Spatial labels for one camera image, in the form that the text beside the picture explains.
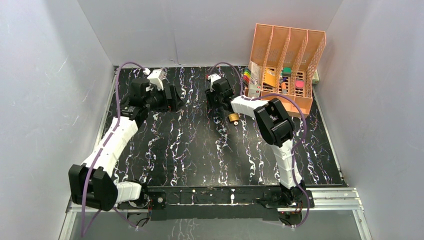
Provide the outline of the brass padlock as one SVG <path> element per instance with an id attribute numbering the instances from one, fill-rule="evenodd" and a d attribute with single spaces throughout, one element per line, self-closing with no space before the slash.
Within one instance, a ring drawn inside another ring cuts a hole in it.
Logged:
<path id="1" fill-rule="evenodd" d="M 238 113 L 231 113 L 228 115 L 228 121 L 232 123 L 234 126 L 237 126 L 240 121 L 240 116 Z"/>

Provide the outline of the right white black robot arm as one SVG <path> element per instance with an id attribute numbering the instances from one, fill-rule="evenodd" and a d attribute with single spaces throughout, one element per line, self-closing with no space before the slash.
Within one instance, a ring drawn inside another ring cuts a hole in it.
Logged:
<path id="1" fill-rule="evenodd" d="M 206 98 L 211 108 L 223 108 L 256 121 L 262 139 L 270 145 L 279 172 L 281 193 L 275 200 L 265 198 L 265 206 L 295 207 L 302 199 L 305 185 L 293 153 L 295 125 L 278 98 L 261 100 L 235 94 L 229 81 L 218 77 L 210 81 Z"/>

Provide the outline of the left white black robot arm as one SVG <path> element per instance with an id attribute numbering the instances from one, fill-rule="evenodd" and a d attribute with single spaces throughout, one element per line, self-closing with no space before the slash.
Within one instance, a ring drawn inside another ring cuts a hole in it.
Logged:
<path id="1" fill-rule="evenodd" d="M 137 208 L 147 206 L 150 198 L 142 183 L 113 181 L 115 165 L 149 113 L 177 112 L 182 106 L 175 85 L 148 78 L 133 79 L 128 94 L 119 103 L 119 116 L 112 120 L 94 151 L 68 171 L 72 202 L 102 211 L 128 201 Z"/>

